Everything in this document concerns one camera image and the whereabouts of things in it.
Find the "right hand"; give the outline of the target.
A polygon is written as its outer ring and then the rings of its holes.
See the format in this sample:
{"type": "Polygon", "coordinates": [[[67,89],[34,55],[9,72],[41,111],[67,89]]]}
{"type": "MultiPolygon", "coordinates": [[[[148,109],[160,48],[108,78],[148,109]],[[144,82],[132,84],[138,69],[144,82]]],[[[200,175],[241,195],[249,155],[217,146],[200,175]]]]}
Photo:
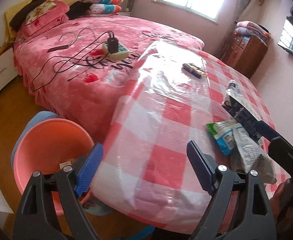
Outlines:
{"type": "Polygon", "coordinates": [[[289,231],[293,225],[293,180],[281,183],[270,199],[277,235],[289,231]]]}

